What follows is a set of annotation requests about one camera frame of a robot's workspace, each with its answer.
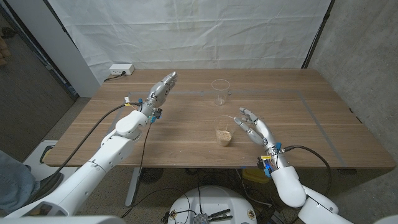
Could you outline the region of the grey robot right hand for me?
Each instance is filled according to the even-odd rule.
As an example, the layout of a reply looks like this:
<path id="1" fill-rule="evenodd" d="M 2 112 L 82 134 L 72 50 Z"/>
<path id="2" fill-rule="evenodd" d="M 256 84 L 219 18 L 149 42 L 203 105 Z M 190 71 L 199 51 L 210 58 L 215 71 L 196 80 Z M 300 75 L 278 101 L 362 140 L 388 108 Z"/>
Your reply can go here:
<path id="1" fill-rule="evenodd" d="M 240 113 L 244 116 L 233 118 L 234 122 L 248 135 L 250 140 L 265 149 L 277 144 L 277 141 L 265 122 L 260 120 L 252 111 L 247 108 L 240 108 Z"/>

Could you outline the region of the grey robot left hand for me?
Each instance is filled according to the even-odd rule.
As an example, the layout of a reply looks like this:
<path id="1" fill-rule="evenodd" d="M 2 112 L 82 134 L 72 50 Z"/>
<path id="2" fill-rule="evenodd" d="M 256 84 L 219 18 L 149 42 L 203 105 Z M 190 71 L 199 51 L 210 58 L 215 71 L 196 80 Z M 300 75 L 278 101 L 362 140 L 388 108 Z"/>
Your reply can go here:
<path id="1" fill-rule="evenodd" d="M 172 72 L 156 83 L 149 91 L 149 95 L 143 102 L 140 112 L 146 116 L 153 114 L 166 101 L 166 98 L 177 82 L 177 73 Z"/>

